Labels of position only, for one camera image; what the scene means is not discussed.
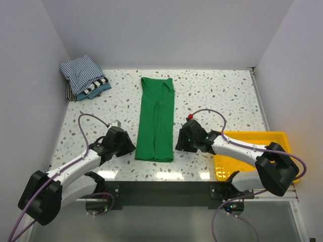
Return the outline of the green tank top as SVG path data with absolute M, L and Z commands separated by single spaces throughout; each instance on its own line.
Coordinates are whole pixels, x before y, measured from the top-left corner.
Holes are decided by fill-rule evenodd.
M 142 97 L 135 159 L 172 162 L 175 89 L 173 79 L 141 78 Z

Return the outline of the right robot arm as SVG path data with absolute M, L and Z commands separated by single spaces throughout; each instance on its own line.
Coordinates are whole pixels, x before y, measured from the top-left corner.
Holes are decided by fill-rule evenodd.
M 253 171 L 236 171 L 226 180 L 225 193 L 230 198 L 252 189 L 265 189 L 282 197 L 299 173 L 298 166 L 281 145 L 256 145 L 232 139 L 217 131 L 207 132 L 198 121 L 188 120 L 179 130 L 176 150 L 198 150 L 222 155 L 251 165 Z

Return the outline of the blue white striped tank top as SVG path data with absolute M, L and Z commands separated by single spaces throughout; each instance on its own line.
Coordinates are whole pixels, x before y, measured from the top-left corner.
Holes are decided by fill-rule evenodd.
M 87 89 L 94 81 L 104 77 L 102 69 L 88 56 L 60 64 L 60 71 L 69 81 L 75 95 Z

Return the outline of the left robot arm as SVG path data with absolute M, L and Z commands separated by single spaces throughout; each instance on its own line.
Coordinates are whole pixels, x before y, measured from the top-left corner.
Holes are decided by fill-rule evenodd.
M 34 172 L 18 202 L 18 207 L 41 225 L 52 222 L 65 206 L 90 194 L 99 198 L 104 194 L 104 179 L 93 172 L 111 160 L 123 156 L 136 147 L 126 131 L 111 126 L 105 136 L 89 145 L 78 157 L 59 168 Z

